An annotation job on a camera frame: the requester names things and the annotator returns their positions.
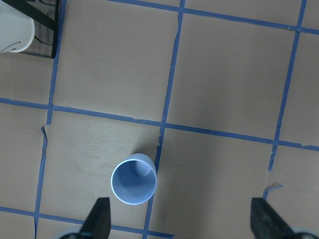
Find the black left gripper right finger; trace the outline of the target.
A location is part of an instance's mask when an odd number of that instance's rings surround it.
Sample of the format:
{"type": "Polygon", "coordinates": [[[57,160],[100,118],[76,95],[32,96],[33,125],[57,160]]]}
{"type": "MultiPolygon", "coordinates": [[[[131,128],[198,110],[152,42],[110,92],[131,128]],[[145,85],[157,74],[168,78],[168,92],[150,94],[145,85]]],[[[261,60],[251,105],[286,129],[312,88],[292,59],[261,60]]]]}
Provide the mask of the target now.
{"type": "Polygon", "coordinates": [[[251,231],[256,239],[292,239],[295,234],[263,198],[251,199],[251,231]]]}

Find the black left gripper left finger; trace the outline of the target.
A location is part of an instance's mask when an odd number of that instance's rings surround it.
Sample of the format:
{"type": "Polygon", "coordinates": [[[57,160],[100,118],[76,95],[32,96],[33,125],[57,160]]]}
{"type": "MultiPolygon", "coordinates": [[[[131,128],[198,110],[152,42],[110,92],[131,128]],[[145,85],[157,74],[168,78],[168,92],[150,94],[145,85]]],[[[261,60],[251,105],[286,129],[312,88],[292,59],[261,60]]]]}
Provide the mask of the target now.
{"type": "Polygon", "coordinates": [[[107,239],[110,234],[110,199],[98,198],[79,231],[80,239],[107,239]]]}

